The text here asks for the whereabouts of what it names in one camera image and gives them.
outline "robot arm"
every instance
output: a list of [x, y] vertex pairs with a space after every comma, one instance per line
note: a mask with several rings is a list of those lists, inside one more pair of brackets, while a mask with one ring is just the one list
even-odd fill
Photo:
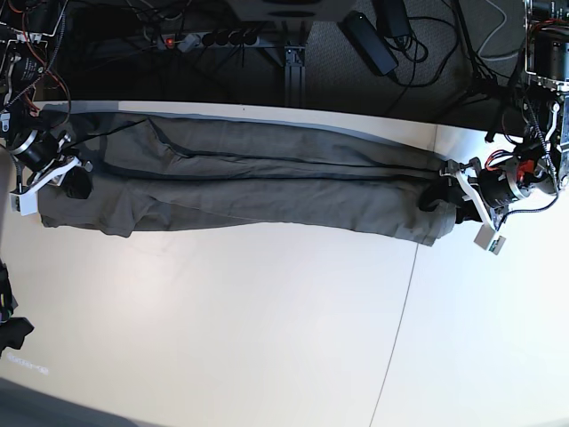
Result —
[[[468, 203], [483, 223], [475, 242], [494, 254], [504, 244], [500, 230], [511, 215], [549, 209], [569, 183], [569, 8], [555, 3], [525, 3], [525, 48], [509, 80], [509, 97], [525, 121], [523, 140], [511, 151], [494, 151], [484, 167], [473, 158], [466, 165], [447, 162], [441, 171], [449, 188], [461, 191], [459, 209]], [[501, 121], [507, 98], [494, 123]], [[493, 135], [492, 128], [486, 141]], [[536, 189], [553, 200], [539, 209], [510, 209]]]
[[[45, 76], [61, 82], [52, 66], [65, 31], [65, 6], [58, 0], [5, 0], [0, 9], [0, 23], [4, 24], [0, 27], [0, 40], [4, 41], [0, 44], [0, 78], [5, 88], [0, 135], [16, 166], [12, 209], [22, 215], [37, 212], [37, 192], [44, 185], [61, 186], [73, 198], [88, 198], [92, 189], [87, 175], [91, 165], [68, 148], [68, 133], [57, 139], [52, 136], [54, 126], [38, 116], [31, 101], [36, 84]], [[26, 185], [24, 166], [32, 173]]]

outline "white label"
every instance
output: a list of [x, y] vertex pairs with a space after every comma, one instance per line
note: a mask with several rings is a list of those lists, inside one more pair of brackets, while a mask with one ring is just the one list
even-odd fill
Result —
[[28, 362], [27, 360], [17, 358], [11, 353], [8, 353], [7, 356], [8, 360], [12, 363], [20, 365], [21, 367], [26, 367], [27, 369], [34, 369], [40, 374], [49, 375], [50, 370], [47, 367], [40, 367], [39, 365], [34, 365], [32, 362]]

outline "white table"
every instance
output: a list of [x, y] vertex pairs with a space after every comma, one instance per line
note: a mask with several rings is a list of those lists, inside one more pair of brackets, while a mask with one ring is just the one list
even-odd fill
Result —
[[[74, 108], [341, 129], [457, 160], [495, 149], [477, 131], [321, 111]], [[176, 427], [568, 422], [567, 212], [562, 197], [549, 212], [512, 217], [498, 257], [472, 243], [474, 223], [428, 248], [293, 224], [124, 239], [7, 213], [1, 254], [16, 314], [36, 330], [22, 350], [4, 353], [0, 375]], [[49, 374], [11, 362], [9, 352]]]

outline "black floor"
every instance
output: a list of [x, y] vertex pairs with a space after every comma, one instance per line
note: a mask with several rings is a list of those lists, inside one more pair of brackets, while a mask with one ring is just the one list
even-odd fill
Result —
[[[524, 6], [519, 0], [493, 0], [508, 14], [508, 23], [487, 46], [485, 54], [516, 50], [524, 36]], [[500, 13], [483, 0], [461, 1], [473, 44], [477, 48], [501, 22]], [[443, 0], [406, 0], [410, 17], [435, 17], [454, 23]], [[371, 0], [357, 0], [356, 10], [375, 22]], [[199, 29], [207, 23], [187, 19], [186, 29]], [[171, 28], [177, 29], [178, 23]], [[445, 24], [432, 20], [412, 20], [416, 36], [429, 48], [429, 58], [416, 68], [414, 83], [429, 81], [444, 56], [452, 48], [455, 34]], [[236, 54], [223, 67], [228, 51], [198, 52], [160, 56], [142, 52], [127, 60], [117, 60], [89, 73], [71, 72], [68, 80], [75, 99], [122, 99], [163, 101], [234, 102], [282, 106], [284, 75], [253, 49]], [[412, 64], [399, 55], [397, 75], [407, 82]], [[515, 60], [488, 63], [502, 74], [509, 74]], [[386, 108], [403, 90], [386, 77], [376, 77], [357, 56], [351, 45], [331, 22], [316, 22], [306, 51], [307, 109], [321, 109], [383, 116]], [[461, 49], [448, 61], [438, 81], [427, 88], [409, 89], [391, 117], [432, 121], [444, 105], [454, 100], [469, 83], [469, 64]], [[493, 113], [492, 101], [457, 109], [440, 122], [485, 129]]]

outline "gray pants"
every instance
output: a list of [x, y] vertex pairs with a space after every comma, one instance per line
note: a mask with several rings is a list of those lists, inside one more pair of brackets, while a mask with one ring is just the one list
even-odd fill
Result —
[[424, 245], [453, 229], [452, 205], [417, 207], [442, 164], [424, 150], [288, 125], [123, 113], [74, 115], [66, 128], [94, 164], [93, 192], [75, 200], [43, 188], [46, 227], [128, 237], [295, 222]]

